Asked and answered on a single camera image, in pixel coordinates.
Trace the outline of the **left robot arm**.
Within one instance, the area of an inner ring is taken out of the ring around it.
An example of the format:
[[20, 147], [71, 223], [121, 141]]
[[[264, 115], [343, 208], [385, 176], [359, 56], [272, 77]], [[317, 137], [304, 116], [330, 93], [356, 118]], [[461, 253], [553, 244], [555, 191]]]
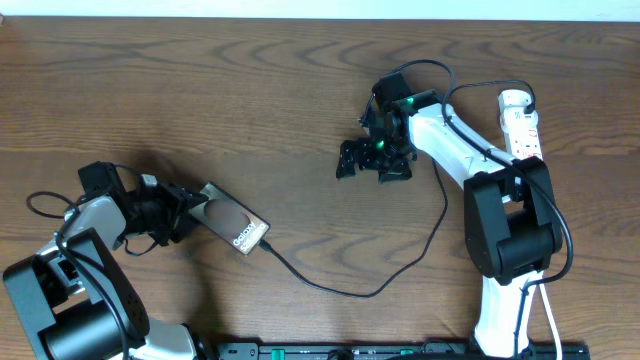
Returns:
[[147, 235], [181, 241], [196, 226], [190, 210], [205, 195], [152, 175], [125, 189], [119, 165], [78, 171], [84, 193], [68, 200], [61, 227], [36, 254], [9, 266], [3, 282], [39, 359], [214, 359], [208, 341], [186, 324], [147, 311], [112, 253]]

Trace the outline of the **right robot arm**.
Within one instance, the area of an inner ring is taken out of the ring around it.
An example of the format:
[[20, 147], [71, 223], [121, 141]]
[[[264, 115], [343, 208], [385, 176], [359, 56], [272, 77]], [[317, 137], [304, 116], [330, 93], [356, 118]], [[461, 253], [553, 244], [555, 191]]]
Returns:
[[339, 179], [373, 170], [382, 183], [408, 180], [410, 158], [424, 152], [460, 186], [464, 242], [483, 281], [474, 341], [498, 358], [529, 349], [532, 295], [543, 290], [552, 256], [570, 244], [542, 157], [533, 90], [519, 80], [504, 84], [498, 148], [459, 118], [449, 93], [415, 92], [399, 72], [381, 78], [360, 120], [366, 134], [341, 144], [336, 169]]

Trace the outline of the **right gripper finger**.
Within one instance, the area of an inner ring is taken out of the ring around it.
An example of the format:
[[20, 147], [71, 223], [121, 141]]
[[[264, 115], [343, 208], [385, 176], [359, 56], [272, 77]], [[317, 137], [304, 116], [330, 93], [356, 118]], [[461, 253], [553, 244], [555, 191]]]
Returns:
[[356, 175], [357, 149], [358, 142], [353, 140], [345, 140], [340, 145], [339, 160], [336, 168], [336, 178], [338, 180]]
[[378, 173], [378, 182], [384, 184], [394, 181], [406, 181], [412, 178], [412, 171], [410, 168], [390, 169], [388, 171], [381, 171]]

